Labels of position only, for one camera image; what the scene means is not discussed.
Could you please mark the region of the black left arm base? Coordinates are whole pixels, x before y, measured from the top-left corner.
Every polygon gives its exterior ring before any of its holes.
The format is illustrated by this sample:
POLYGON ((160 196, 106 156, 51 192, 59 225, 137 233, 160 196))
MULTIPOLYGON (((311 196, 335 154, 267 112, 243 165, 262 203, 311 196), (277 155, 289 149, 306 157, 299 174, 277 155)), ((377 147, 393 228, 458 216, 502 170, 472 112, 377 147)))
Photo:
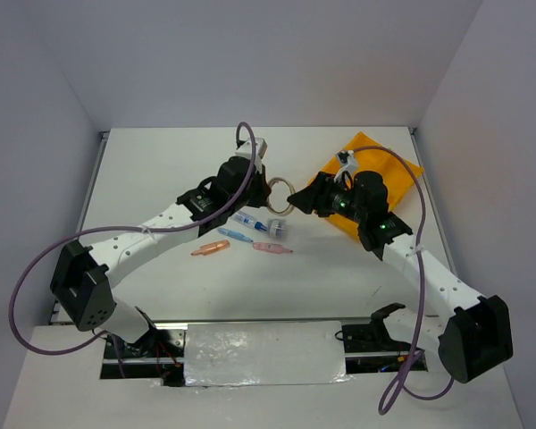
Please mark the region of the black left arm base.
POLYGON ((101 380, 148 379, 162 386, 185 386, 186 329, 158 328, 157 335, 140 348, 110 335, 103 339, 101 380))

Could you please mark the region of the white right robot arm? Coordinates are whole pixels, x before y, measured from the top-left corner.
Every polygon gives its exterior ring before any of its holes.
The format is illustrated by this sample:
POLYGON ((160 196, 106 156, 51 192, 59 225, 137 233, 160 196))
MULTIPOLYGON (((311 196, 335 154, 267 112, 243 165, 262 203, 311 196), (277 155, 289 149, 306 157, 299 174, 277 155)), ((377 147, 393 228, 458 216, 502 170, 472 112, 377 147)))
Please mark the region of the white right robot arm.
POLYGON ((469 383, 509 360, 514 350, 507 303, 497 295, 484 297, 421 249, 417 232, 390 212, 387 197, 388 189, 376 172, 357 173, 350 186, 319 172, 287 200, 307 215, 340 215, 356 223, 366 251, 415 287, 425 288, 426 301, 443 321, 438 355, 456 381, 469 383))

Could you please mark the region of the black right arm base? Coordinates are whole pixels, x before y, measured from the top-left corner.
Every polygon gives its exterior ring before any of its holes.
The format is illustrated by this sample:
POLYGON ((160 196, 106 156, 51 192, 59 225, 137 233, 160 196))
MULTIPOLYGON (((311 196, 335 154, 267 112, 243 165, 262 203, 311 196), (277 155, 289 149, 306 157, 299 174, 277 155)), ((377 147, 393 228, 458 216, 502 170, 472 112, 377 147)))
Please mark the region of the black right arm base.
POLYGON ((347 374, 396 373, 407 361, 410 343, 392 339, 385 319, 402 304, 390 304, 372 313, 362 324, 343 324, 334 337, 343 344, 347 374))

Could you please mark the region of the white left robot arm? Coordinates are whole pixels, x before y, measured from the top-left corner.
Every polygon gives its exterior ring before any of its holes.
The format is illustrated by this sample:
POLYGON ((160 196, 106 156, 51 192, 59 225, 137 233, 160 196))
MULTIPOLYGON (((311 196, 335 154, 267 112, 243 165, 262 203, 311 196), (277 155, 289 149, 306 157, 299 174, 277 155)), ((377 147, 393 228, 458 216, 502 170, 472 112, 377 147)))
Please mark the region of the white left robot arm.
POLYGON ((223 226, 241 208, 266 206, 270 192, 263 164, 251 166, 245 157, 233 156, 215 176, 133 231, 89 246, 78 240, 65 244, 50 289, 79 331, 105 329, 135 355, 147 356, 156 348, 157 334, 148 317, 117 299, 113 288, 168 250, 223 226))

